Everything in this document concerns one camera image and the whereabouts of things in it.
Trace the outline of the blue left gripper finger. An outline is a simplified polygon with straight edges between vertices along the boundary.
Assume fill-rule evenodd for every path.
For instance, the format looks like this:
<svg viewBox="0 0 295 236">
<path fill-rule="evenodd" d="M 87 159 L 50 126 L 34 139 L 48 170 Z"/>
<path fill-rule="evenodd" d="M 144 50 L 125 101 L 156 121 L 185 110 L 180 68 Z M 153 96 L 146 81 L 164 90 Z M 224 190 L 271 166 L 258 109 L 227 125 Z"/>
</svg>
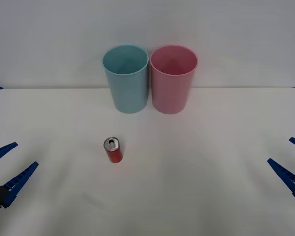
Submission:
<svg viewBox="0 0 295 236">
<path fill-rule="evenodd" d="M 38 162 L 33 162 L 5 185 L 0 186 L 0 209 L 2 207 L 7 209 L 12 204 L 12 202 L 16 199 L 17 194 L 29 180 L 38 165 Z"/>
<path fill-rule="evenodd" d="M 7 144 L 3 147 L 0 147 L 0 159 L 5 156 L 8 152 L 14 149 L 18 144 L 16 142 Z"/>
</svg>

